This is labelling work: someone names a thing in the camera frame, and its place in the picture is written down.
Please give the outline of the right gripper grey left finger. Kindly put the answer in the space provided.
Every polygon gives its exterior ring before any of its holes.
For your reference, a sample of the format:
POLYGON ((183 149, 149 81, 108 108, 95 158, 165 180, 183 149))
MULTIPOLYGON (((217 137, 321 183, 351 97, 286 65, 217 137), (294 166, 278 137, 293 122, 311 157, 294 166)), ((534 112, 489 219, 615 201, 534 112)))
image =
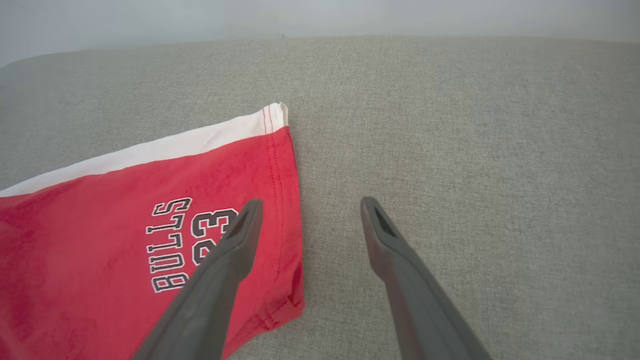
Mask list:
POLYGON ((253 269, 263 201, 251 199, 131 360, 222 360, 240 283, 253 269))

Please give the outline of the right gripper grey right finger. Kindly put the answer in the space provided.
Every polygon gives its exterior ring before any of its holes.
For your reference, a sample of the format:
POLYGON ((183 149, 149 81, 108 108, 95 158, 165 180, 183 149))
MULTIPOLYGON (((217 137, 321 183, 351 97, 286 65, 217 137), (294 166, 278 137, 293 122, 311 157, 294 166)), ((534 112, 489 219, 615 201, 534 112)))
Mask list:
POLYGON ((370 266, 386 288, 402 360, 492 360, 377 199, 363 197, 360 216, 370 266))

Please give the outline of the red Bulls 23 shorts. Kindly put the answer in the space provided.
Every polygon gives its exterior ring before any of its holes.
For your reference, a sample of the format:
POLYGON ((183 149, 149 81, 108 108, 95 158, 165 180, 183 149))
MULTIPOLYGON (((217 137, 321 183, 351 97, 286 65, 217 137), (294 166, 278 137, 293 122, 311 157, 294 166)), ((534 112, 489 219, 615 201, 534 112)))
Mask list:
POLYGON ((130 360, 252 199, 263 223, 224 358, 306 305, 284 103, 0 191, 0 360, 130 360))

